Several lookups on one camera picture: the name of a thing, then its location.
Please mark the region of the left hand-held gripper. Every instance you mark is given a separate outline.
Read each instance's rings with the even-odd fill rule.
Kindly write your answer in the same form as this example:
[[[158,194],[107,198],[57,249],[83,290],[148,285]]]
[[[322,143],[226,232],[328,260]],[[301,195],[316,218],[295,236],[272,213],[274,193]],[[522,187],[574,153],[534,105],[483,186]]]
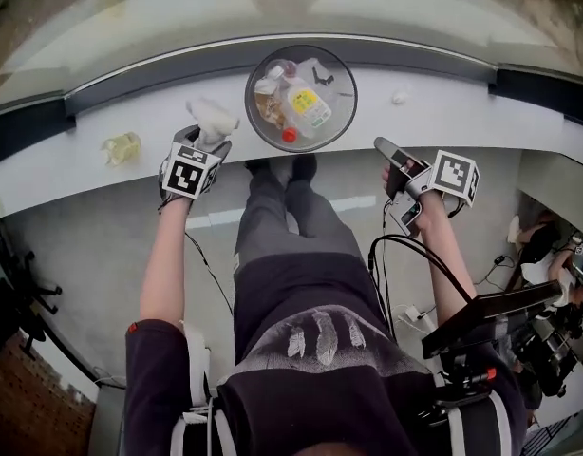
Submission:
[[[222,141],[211,154],[194,148],[199,134],[200,128],[194,124],[174,135],[169,156],[160,167],[159,186],[162,201],[179,198],[196,200],[213,184],[216,173],[233,144],[230,140]]]

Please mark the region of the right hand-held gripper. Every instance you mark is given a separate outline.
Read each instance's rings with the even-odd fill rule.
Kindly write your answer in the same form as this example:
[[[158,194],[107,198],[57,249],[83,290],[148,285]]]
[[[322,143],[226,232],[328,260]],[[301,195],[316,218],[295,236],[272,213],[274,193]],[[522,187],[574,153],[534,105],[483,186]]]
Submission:
[[[430,164],[384,137],[377,137],[373,145],[390,163],[388,213],[405,235],[418,234],[415,220],[423,211],[420,196],[429,191],[442,196],[450,219],[464,207],[473,206],[480,180],[480,171],[473,160],[439,150],[435,162]]]

